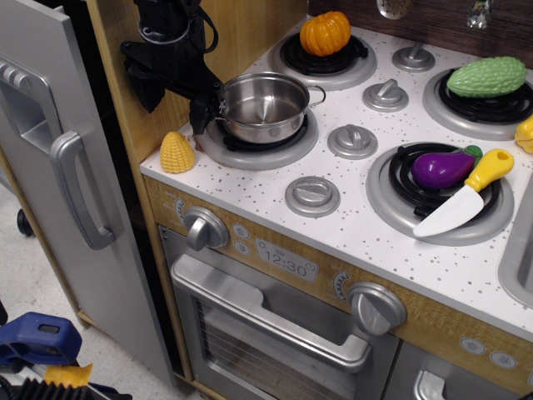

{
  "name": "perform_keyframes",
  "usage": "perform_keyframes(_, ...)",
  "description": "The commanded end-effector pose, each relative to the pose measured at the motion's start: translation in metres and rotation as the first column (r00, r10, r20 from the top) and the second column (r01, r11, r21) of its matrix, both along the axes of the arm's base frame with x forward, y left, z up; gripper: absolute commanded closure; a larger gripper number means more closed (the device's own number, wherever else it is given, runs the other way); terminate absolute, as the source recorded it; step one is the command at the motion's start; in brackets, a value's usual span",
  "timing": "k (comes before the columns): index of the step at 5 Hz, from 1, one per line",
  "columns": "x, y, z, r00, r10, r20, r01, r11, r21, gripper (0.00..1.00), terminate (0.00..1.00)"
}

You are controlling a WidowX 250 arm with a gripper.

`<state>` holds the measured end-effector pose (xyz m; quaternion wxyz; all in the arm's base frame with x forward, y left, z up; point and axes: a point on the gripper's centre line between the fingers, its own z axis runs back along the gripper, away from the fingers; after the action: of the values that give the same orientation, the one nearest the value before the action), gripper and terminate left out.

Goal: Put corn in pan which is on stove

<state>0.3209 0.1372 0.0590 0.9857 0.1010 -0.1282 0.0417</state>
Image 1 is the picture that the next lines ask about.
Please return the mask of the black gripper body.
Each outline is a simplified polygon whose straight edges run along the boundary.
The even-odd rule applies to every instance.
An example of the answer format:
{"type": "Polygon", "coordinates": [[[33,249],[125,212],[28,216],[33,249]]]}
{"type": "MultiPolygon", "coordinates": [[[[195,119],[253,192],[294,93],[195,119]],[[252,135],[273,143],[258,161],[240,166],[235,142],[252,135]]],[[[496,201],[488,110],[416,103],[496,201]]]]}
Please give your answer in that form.
{"type": "Polygon", "coordinates": [[[123,42],[120,50],[134,77],[192,100],[200,95],[216,97],[222,89],[222,82],[204,60],[216,46],[216,33],[207,44],[205,29],[192,27],[174,40],[166,37],[158,42],[151,35],[144,42],[123,42]]]}

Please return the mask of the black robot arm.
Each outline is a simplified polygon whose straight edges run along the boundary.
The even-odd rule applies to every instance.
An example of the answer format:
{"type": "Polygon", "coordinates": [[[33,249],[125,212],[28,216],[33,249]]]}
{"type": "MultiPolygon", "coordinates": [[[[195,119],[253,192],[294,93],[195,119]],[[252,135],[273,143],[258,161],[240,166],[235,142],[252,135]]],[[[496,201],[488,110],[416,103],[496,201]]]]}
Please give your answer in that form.
{"type": "Polygon", "coordinates": [[[166,91],[190,101],[193,133],[204,133],[219,113],[222,81],[204,55],[216,49],[218,32],[199,1],[136,1],[142,41],[123,42],[132,88],[148,112],[166,91]]]}

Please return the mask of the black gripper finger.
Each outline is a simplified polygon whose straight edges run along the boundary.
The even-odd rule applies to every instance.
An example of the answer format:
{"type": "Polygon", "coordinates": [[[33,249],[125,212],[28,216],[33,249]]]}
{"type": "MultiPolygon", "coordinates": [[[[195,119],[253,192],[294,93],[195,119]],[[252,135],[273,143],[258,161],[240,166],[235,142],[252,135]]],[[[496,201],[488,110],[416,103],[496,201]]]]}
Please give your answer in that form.
{"type": "Polygon", "coordinates": [[[126,62],[126,70],[138,100],[152,113],[164,98],[166,89],[157,81],[157,75],[145,71],[137,62],[126,62]]]}
{"type": "Polygon", "coordinates": [[[217,98],[198,96],[190,101],[189,121],[194,135],[204,133],[206,126],[219,113],[220,101],[217,98]]]}

